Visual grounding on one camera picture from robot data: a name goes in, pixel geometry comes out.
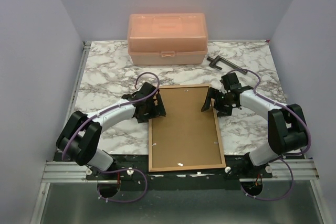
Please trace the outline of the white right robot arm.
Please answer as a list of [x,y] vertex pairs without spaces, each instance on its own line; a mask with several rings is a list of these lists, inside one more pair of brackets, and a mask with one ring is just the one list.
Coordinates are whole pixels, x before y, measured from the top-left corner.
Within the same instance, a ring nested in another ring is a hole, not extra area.
[[230,116],[235,108],[248,108],[267,121],[267,142],[248,152],[239,165],[249,178],[260,172],[260,167],[282,156],[294,156],[309,147],[311,136],[301,106],[286,105],[257,92],[256,87],[242,86],[233,71],[221,77],[221,89],[208,88],[201,110],[214,108],[218,116]]

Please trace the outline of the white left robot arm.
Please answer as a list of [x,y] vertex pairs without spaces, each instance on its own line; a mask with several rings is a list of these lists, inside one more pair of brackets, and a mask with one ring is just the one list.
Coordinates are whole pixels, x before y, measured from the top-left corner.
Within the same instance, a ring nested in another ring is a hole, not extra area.
[[101,134],[114,125],[135,118],[138,123],[166,116],[160,90],[148,82],[132,93],[124,94],[115,104],[97,112],[74,112],[68,119],[56,147],[62,151],[63,159],[70,159],[79,166],[92,166],[104,179],[116,175],[114,158],[98,148]]

